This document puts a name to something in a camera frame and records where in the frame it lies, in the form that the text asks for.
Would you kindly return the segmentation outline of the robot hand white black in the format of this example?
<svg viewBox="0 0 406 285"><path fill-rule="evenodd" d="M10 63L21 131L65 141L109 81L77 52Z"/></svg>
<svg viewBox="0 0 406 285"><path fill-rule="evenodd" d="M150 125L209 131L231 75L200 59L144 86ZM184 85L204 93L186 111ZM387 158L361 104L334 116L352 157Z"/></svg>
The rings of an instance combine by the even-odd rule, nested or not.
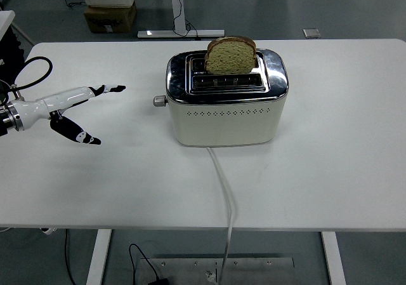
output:
<svg viewBox="0 0 406 285"><path fill-rule="evenodd" d="M79 87L46 96L34 101L13 100L7 104L17 131L31 128L40 119L48 119L50 128L65 138L91 145L101 144L101 140L91 136L74 121L63 116L72 107L105 93L119 93L126 89L124 85L103 84L95 87Z"/></svg>

